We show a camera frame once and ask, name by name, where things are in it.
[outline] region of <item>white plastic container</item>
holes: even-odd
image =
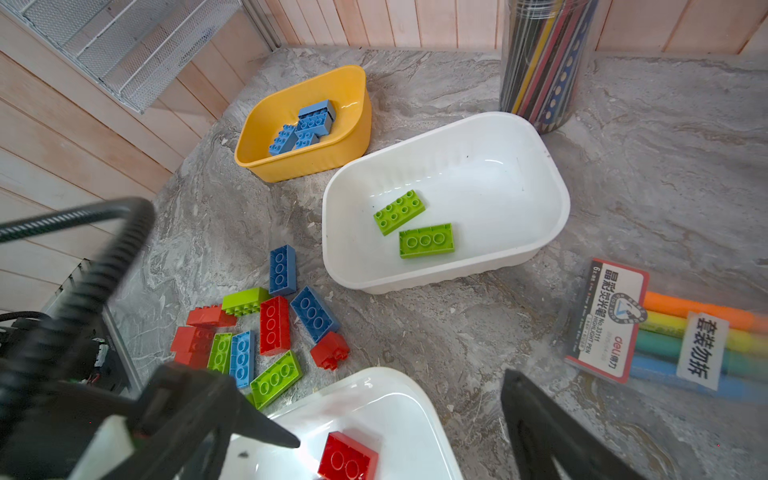
[[[393,369],[362,370],[270,418],[301,446],[284,449],[232,435],[221,478],[315,480],[328,434],[340,431],[379,453],[376,480],[462,480],[429,397]]]
[[[408,190],[426,211],[386,237],[373,214]],[[386,293],[530,260],[571,198],[526,120],[473,115],[342,167],[323,195],[323,261],[350,289]],[[455,252],[401,259],[399,232],[452,223]]]

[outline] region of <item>metal mesh basket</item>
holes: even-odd
[[[240,0],[0,0],[85,74],[142,112]]]

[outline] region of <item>yellow plastic container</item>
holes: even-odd
[[[270,145],[284,124],[296,124],[299,110],[331,100],[336,121],[320,142],[271,156]],[[360,158],[371,140],[371,100],[366,72],[357,65],[337,68],[264,98],[248,114],[235,161],[265,182],[279,182],[341,167]]]

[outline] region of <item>gray marble surface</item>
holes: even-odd
[[[323,268],[321,203],[334,171],[265,184],[233,160],[261,98],[347,64],[368,74],[369,151],[497,105],[492,55],[272,54],[157,195],[154,234],[112,301],[142,378],[172,359],[190,309],[266,286],[269,251],[290,243],[299,285],[322,293],[353,350],[336,372],[315,368],[292,317],[306,375],[268,412],[366,367],[392,367],[434,402],[465,478],[517,478],[499,405],[502,373],[515,368],[647,478],[764,478],[765,409],[596,379],[566,365],[558,342],[592,256],[765,307],[765,62],[594,59],[576,114],[545,136],[571,194],[558,238],[521,266],[382,296],[342,288]],[[240,321],[257,325],[255,315]],[[269,362],[259,358],[259,371]]]

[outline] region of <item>packaging card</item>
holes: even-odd
[[[647,286],[647,272],[593,259],[565,360],[626,383],[637,324],[647,319],[642,307]]]
[[[730,324],[706,313],[688,314],[677,376],[717,390]]]

